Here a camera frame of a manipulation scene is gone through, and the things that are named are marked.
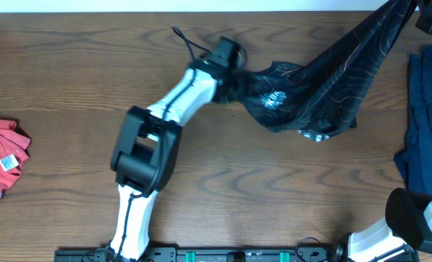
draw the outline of cable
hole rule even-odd
[[[178,26],[176,26],[176,25],[173,25],[172,26],[172,30],[173,30],[173,32],[177,35],[177,36],[179,36],[180,38],[182,38],[184,41],[185,41],[185,44],[186,44],[186,47],[188,47],[188,51],[189,51],[189,54],[191,55],[191,57],[192,57],[192,62],[194,63],[194,62],[196,62],[196,59],[195,59],[195,54],[193,53],[193,50],[192,50],[192,47],[191,47],[191,45],[193,45],[193,46],[195,46],[195,47],[197,47],[197,48],[200,48],[200,49],[202,49],[202,50],[204,50],[204,51],[206,51],[206,52],[211,52],[211,51],[209,51],[208,49],[206,49],[206,48],[204,48],[204,47],[201,47],[201,46],[199,46],[199,45],[197,45],[197,44],[195,44],[195,43],[193,43],[192,41],[190,41],[190,40],[188,40],[186,37],[185,37],[185,35],[183,34],[183,32],[180,30],[180,28],[178,28]],[[188,83],[188,85],[187,86],[185,86],[185,88],[183,88],[183,90],[182,91],[180,91],[180,93],[179,94],[177,94],[166,106],[165,106],[165,109],[164,109],[164,113],[162,114],[162,120],[163,120],[163,126],[161,127],[161,130],[160,130],[160,136],[159,136],[159,142],[160,142],[160,147],[159,147],[159,156],[158,156],[158,158],[157,158],[157,166],[156,166],[156,171],[154,172],[154,176],[153,176],[153,178],[152,178],[152,181],[151,181],[151,183],[149,184],[149,186],[148,186],[148,188],[146,188],[146,190],[144,190],[144,192],[142,192],[141,194],[133,194],[133,193],[131,193],[130,194],[130,198],[128,199],[128,206],[127,206],[127,212],[126,212],[126,214],[125,214],[125,225],[124,225],[124,227],[123,227],[123,235],[122,235],[122,241],[120,242],[120,246],[119,246],[119,250],[118,250],[118,252],[117,252],[117,256],[114,258],[114,261],[117,261],[117,258],[118,257],[120,257],[121,259],[122,259],[122,261],[123,261],[123,257],[122,257],[122,255],[121,255],[121,253],[122,253],[122,248],[123,248],[123,243],[124,243],[124,241],[125,241],[125,238],[127,237],[127,224],[128,224],[128,216],[129,216],[129,214],[130,214],[130,208],[131,208],[131,202],[134,200],[134,199],[138,199],[138,198],[140,198],[140,197],[142,197],[142,196],[146,196],[146,195],[148,195],[149,193],[151,193],[151,191],[152,190],[154,190],[154,187],[153,187],[153,185],[156,183],[156,180],[157,180],[157,175],[159,175],[159,173],[160,173],[160,169],[161,169],[161,164],[162,164],[162,161],[163,161],[163,155],[164,155],[164,153],[163,153],[163,151],[164,151],[164,149],[165,149],[165,147],[164,147],[164,143],[165,143],[165,139],[164,139],[164,134],[165,134],[165,129],[166,129],[166,127],[167,127],[167,125],[166,125],[166,121],[165,121],[165,117],[167,117],[167,113],[169,112],[169,109],[170,109],[170,107],[172,106],[172,104],[183,94],[183,93],[185,93],[192,85],[193,85],[193,83],[195,82],[195,79],[196,79],[196,69],[194,69],[193,68],[193,76],[192,76],[192,79],[190,80],[190,82]]]
[[[307,241],[307,240],[315,240],[317,243],[319,243],[320,245],[322,245],[321,241],[317,240],[317,239],[314,238],[314,237],[305,237],[304,239],[300,240],[300,242],[298,243],[298,245],[296,245],[296,247],[295,247],[295,255],[297,256],[297,258],[298,258],[299,260],[301,260],[301,261],[303,261],[303,262],[307,262],[307,261],[306,261],[305,259],[303,259],[303,258],[299,255],[299,253],[298,253],[298,249],[299,249],[300,245],[301,245],[303,242]]]

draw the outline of wooden surface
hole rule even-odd
[[[173,35],[213,47],[231,36],[248,68],[305,64],[368,12],[0,14],[0,117],[32,137],[22,178],[0,201],[0,261],[51,261],[59,247],[97,247],[115,232],[109,160],[126,110],[182,77]],[[407,25],[358,113],[358,128],[314,143],[272,133],[240,104],[209,105],[184,129],[176,171],[150,234],[180,246],[333,242],[384,215],[403,186],[392,161],[407,129],[407,63],[432,36]],[[425,256],[425,261],[432,261]]]

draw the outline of dark blue cloth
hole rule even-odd
[[[394,162],[410,191],[432,194],[432,46],[412,55],[406,150]]]

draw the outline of white background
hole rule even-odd
[[[0,12],[369,11],[387,0],[0,0]]]

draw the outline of green tape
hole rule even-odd
[[[290,253],[280,252],[280,262],[290,262]]]
[[[196,254],[195,252],[186,252],[185,253],[185,262],[195,262]]]

